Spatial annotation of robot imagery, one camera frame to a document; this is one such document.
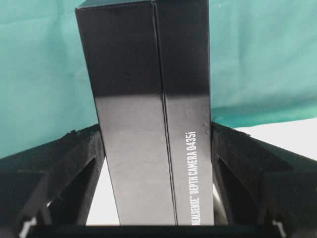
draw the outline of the product box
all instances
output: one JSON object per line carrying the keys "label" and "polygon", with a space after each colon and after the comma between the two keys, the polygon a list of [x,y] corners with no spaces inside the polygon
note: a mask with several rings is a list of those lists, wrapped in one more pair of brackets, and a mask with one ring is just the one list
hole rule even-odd
{"label": "product box", "polygon": [[120,224],[212,225],[208,0],[76,15]]}

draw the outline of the black box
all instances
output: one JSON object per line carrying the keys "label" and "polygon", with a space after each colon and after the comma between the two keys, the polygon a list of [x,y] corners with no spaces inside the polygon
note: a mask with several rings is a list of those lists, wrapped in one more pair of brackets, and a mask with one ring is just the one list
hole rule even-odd
{"label": "black box", "polygon": [[208,0],[76,9],[121,225],[212,225]]}

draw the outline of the cardboard box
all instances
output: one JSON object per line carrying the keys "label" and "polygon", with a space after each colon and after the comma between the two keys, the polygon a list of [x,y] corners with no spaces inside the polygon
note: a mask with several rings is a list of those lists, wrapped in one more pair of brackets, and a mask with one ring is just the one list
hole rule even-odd
{"label": "cardboard box", "polygon": [[121,225],[212,225],[207,0],[76,9]]}

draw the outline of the green fabric backdrop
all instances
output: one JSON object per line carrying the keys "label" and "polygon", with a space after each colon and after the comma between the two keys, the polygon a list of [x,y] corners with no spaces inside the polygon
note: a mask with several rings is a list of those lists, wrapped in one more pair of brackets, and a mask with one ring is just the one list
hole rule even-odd
{"label": "green fabric backdrop", "polygon": [[[97,123],[74,8],[2,0],[0,158]],[[317,1],[210,0],[213,120],[317,116]]]}

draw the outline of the white surface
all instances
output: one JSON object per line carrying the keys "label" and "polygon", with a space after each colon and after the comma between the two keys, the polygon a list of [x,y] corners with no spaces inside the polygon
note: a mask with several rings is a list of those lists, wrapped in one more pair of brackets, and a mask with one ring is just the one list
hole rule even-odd
{"label": "white surface", "polygon": [[101,170],[86,224],[88,226],[119,225],[106,159]]}
{"label": "white surface", "polygon": [[236,128],[253,138],[317,160],[317,118]]}

